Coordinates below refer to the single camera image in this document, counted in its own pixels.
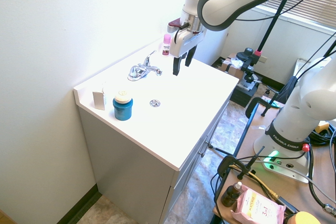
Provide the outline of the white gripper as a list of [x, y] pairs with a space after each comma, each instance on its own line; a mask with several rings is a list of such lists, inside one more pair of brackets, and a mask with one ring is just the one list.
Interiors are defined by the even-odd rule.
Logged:
[[189, 67], [194, 57], [197, 45], [204, 39], [207, 29], [201, 30], [194, 34], [191, 30], [185, 28], [177, 33], [176, 39], [172, 39], [170, 46], [170, 54], [174, 57], [173, 74], [178, 76], [181, 61], [186, 58], [185, 66]]

